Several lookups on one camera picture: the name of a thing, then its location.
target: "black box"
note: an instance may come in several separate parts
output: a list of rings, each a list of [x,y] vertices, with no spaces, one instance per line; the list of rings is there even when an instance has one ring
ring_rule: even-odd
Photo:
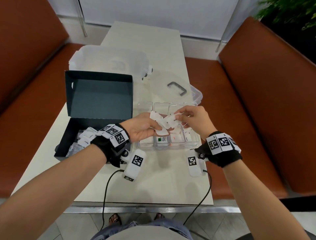
[[[66,159],[79,130],[100,130],[133,116],[133,77],[118,73],[66,71],[67,111],[70,120],[54,157]]]

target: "plastic compartment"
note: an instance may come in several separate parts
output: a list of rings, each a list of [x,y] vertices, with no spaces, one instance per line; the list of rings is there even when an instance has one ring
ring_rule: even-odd
[[[185,105],[197,106],[196,102],[192,103],[139,103],[136,111],[138,113],[156,111],[160,114],[173,114],[176,110]],[[199,136],[191,128],[185,129],[178,125],[180,134],[170,134],[166,137],[150,137],[137,142],[137,148],[143,150],[168,150],[168,149],[191,149],[197,148],[200,143]]]
[[[141,79],[149,71],[149,60],[141,51],[86,45],[71,57],[69,70],[122,73]]]

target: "hand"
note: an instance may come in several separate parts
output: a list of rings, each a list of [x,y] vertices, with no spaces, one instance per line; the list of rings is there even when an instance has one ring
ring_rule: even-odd
[[[162,130],[162,127],[149,118],[149,112],[143,112],[136,117],[122,123],[123,128],[128,132],[131,142],[138,142],[152,136],[158,136],[154,129]]]
[[[176,119],[182,121],[182,125],[186,124],[184,128],[191,127],[203,140],[211,133],[217,131],[207,111],[202,106],[184,106],[174,114],[176,113],[182,113],[181,115],[176,115]]]

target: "black cable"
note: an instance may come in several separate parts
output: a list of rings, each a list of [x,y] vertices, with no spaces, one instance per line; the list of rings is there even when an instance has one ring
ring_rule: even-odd
[[[210,177],[210,188],[209,190],[207,191],[207,194],[205,195],[205,197],[202,199],[202,201],[196,206],[196,208],[193,210],[193,212],[191,212],[191,214],[188,216],[188,218],[185,220],[184,224],[187,222],[187,220],[189,219],[189,217],[191,217],[191,215],[195,212],[195,210],[202,204],[202,202],[204,201],[204,199],[207,197],[207,195],[209,194],[209,192],[211,191],[211,186],[212,186],[212,177],[211,177],[211,174],[206,171],[206,170],[203,170],[203,172],[206,172],[209,177]]]
[[[105,197],[106,197],[106,192],[107,192],[107,186],[109,185],[109,182],[111,180],[111,178],[113,177],[114,174],[118,173],[118,172],[124,172],[124,170],[117,170],[115,171],[111,177],[109,178],[109,180],[107,181],[107,184],[106,184],[106,187],[105,187],[105,193],[104,193],[104,200],[103,200],[103,210],[102,210],[102,220],[103,220],[103,224],[102,224],[102,227],[100,229],[100,231],[102,230],[103,226],[104,226],[104,208],[105,208]]]

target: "white table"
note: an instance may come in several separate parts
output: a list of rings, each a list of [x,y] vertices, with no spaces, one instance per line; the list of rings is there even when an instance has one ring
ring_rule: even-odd
[[[168,73],[169,77],[189,82],[180,33],[177,30],[115,22],[101,45],[144,51],[154,68],[153,75],[147,77],[147,80],[155,78],[157,73]],[[166,101],[168,97],[153,96],[153,101]],[[54,149],[68,121],[65,105],[13,192],[59,162],[54,158]],[[105,165],[75,201],[102,202],[107,180],[115,170],[117,168],[112,165]],[[196,205],[205,196],[209,186],[207,176],[192,178],[189,175],[185,151],[150,151],[147,152],[146,164],[136,182],[126,181],[121,173],[112,177],[106,201],[120,205]],[[211,193],[203,204],[213,205]]]

